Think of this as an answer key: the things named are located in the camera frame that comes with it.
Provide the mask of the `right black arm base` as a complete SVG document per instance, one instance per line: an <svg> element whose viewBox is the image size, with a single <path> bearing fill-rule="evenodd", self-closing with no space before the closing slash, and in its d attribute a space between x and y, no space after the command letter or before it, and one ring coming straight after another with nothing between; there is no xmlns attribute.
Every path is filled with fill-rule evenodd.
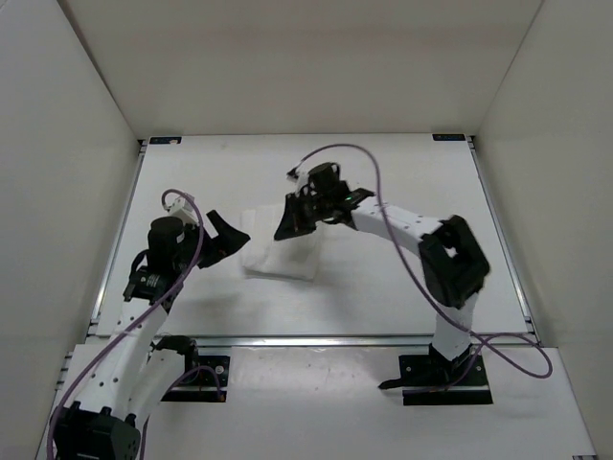
<svg viewBox="0 0 613 460"><path fill-rule="evenodd" d="M398 368L399 376L378 388L401 389L405 406L493 404L485 363L474 346L446 361L430 345L426 354L399 356Z"/></svg>

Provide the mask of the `white pleated skirt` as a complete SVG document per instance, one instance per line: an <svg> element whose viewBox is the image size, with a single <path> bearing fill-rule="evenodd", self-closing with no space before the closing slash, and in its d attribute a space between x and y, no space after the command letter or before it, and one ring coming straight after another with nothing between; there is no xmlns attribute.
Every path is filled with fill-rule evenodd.
<svg viewBox="0 0 613 460"><path fill-rule="evenodd" d="M241 212L240 229L250 236L239 251L242 269L250 276L313 281L325 231L318 228L306 236L275 241L283 211L282 204L275 204Z"/></svg>

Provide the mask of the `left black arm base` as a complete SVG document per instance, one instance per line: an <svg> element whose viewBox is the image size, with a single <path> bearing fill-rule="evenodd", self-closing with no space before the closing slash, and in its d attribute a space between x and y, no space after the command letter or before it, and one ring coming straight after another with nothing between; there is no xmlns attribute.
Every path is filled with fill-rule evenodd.
<svg viewBox="0 0 613 460"><path fill-rule="evenodd" d="M202 355L195 339L165 335L152 345L153 351L170 350L183 357L184 374L162 398L165 403L225 403L231 358Z"/></svg>

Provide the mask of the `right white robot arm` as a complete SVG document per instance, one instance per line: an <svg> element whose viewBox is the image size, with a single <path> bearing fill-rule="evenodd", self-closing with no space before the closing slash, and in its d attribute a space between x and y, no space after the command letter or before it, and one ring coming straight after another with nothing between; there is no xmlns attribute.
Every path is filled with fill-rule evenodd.
<svg viewBox="0 0 613 460"><path fill-rule="evenodd" d="M309 172L293 168L286 176L295 189L285 197L275 241L310 235L320 223L341 224L418 257L423 276L418 288L437 312L430 375L445 384L459 377L469 355L476 301L490 273L488 259L466 220L457 215L424 217L385 202L379 189L351 189L334 162Z"/></svg>

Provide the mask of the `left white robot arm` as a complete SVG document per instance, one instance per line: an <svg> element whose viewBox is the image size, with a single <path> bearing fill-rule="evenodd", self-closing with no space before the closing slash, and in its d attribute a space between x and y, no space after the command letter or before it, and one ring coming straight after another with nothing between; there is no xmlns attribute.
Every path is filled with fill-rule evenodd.
<svg viewBox="0 0 613 460"><path fill-rule="evenodd" d="M192 339L156 335L183 287L185 272L215 265L250 240L217 211L206 216L215 237L194 212L173 212L151 223L148 246L131 264L108 345L64 390L54 411L50 458L135 458L154 406L180 381L202 372Z"/></svg>

